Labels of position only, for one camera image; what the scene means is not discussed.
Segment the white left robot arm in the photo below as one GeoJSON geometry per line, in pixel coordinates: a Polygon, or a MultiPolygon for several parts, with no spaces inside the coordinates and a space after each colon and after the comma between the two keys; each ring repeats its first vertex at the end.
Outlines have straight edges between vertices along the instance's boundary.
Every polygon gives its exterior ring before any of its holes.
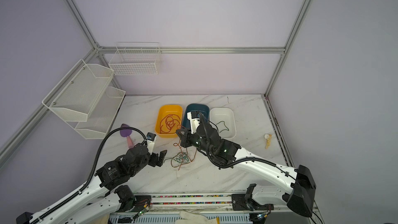
{"type": "Polygon", "coordinates": [[[110,131],[97,150],[87,180],[74,192],[53,205],[36,213],[25,212],[17,217],[18,224],[86,223],[96,216],[114,212],[122,206],[133,207],[134,194],[126,183],[144,167],[161,167],[166,150],[154,153],[154,133],[144,134],[133,127],[120,127],[110,131]],[[140,134],[143,141],[129,148],[125,155],[97,167],[100,154],[107,140],[116,132],[131,130],[140,134]]]}

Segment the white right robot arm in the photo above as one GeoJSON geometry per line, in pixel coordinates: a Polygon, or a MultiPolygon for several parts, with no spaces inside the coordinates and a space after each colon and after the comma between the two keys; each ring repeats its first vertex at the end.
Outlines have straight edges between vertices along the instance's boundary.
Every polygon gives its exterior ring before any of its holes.
{"type": "Polygon", "coordinates": [[[196,131],[176,131],[180,145],[195,147],[206,155],[218,169],[240,169],[255,174],[277,186],[281,192],[276,196],[296,214],[312,218],[316,183],[309,168],[282,166],[261,158],[239,144],[223,139],[208,123],[200,124],[196,131]]]}

